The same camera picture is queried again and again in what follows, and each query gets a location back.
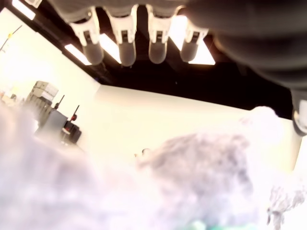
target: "white fur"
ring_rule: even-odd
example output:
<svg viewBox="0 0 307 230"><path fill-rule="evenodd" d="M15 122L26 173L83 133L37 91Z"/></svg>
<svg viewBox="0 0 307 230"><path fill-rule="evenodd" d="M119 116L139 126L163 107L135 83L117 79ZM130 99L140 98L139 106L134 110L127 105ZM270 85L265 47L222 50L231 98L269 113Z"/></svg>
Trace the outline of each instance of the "white fur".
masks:
<svg viewBox="0 0 307 230"><path fill-rule="evenodd" d="M271 109L260 110L278 120ZM265 116L177 137L133 166L105 162L95 171L85 156L36 140L20 111L0 111L1 230L175 230L199 219L208 226L265 222L260 200L269 193L259 179L257 152L266 149L269 136L263 139L259 126L250 125ZM279 129L274 124L273 133Z"/></svg>

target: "green object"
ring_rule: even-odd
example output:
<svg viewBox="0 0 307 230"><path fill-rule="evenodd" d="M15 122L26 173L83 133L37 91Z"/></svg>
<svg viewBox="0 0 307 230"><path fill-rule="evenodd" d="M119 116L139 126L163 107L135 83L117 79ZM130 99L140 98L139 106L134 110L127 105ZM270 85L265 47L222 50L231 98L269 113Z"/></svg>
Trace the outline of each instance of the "green object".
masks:
<svg viewBox="0 0 307 230"><path fill-rule="evenodd" d="M207 226L204 222L197 220L186 226L182 230L257 230L257 227L253 224L248 224L241 227L213 227L207 229Z"/></svg>
<svg viewBox="0 0 307 230"><path fill-rule="evenodd" d="M257 230L255 225L245 225L242 227L213 227L209 230Z"/></svg>

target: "fluorescent light panel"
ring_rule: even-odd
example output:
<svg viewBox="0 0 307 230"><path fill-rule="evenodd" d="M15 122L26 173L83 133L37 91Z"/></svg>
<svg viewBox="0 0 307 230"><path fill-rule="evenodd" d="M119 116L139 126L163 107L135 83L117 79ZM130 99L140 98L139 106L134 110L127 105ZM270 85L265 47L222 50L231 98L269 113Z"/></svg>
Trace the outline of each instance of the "fluorescent light panel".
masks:
<svg viewBox="0 0 307 230"><path fill-rule="evenodd" d="M30 20L33 20L35 17L35 13L30 10L28 7L26 7L23 3L21 3L19 0L12 0L12 5L16 9L18 9L21 13L23 13L26 17L28 17Z"/></svg>
<svg viewBox="0 0 307 230"><path fill-rule="evenodd" d="M113 42L111 38L106 34L100 35L100 45L109 55L112 56L112 58L121 64L118 45Z"/></svg>
<svg viewBox="0 0 307 230"><path fill-rule="evenodd" d="M72 55L78 58L86 66L91 65L91 63L87 60L86 56L72 44L66 45L65 49L67 49Z"/></svg>
<svg viewBox="0 0 307 230"><path fill-rule="evenodd" d="M188 19L186 16L176 16L169 30L169 37L173 40L177 48L181 51L184 38L186 36L186 27ZM214 65L215 61L210 54L206 44L202 41L199 44L196 57L189 61L189 64Z"/></svg>

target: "white wall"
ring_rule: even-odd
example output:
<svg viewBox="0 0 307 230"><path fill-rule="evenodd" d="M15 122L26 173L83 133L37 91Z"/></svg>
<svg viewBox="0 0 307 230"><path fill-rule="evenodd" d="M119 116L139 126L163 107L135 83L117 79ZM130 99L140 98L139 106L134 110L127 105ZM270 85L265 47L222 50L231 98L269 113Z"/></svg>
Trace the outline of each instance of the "white wall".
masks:
<svg viewBox="0 0 307 230"><path fill-rule="evenodd" d="M155 148L168 138L207 125L238 119L244 110L168 95L101 86L89 105L88 129L79 146L95 153L131 159L145 148ZM291 171L299 151L300 138L292 122L282 119L282 145L262 158L273 167Z"/></svg>
<svg viewBox="0 0 307 230"><path fill-rule="evenodd" d="M59 111L70 118L80 104L81 115L100 84L8 9L0 13L0 45L20 25L5 47L6 53L0 53L0 90L13 85L17 96L27 97L37 80L47 81L59 89L54 104L65 95ZM86 128L79 120L76 124Z"/></svg>
<svg viewBox="0 0 307 230"><path fill-rule="evenodd" d="M295 171L307 176L307 137L303 137L295 164Z"/></svg>

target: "black ceiling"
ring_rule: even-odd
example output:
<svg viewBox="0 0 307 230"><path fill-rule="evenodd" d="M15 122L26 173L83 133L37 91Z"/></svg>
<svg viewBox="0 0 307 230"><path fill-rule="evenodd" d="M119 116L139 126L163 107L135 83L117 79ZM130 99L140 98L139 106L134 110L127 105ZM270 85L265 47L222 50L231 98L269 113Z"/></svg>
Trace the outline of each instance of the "black ceiling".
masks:
<svg viewBox="0 0 307 230"><path fill-rule="evenodd" d="M121 67L110 55L105 54L104 63L101 65L84 66L64 49L65 45L72 43L81 50L81 45L70 26L64 23L46 0L43 0L38 9L28 5L36 12L33 21L26 19L13 8L11 1L6 0L0 7L9 8L101 84L175 95L242 109L265 105L272 107L277 115L291 119L290 92L262 79L249 68L232 62L216 48L212 34L207 35L204 42L216 61L214 66L182 62L179 50L170 39L165 62L160 65L153 64L148 58L147 11L145 7L140 6L135 38L135 64L131 68ZM99 8L97 14L101 33L106 33L115 41L106 13Z"/></svg>

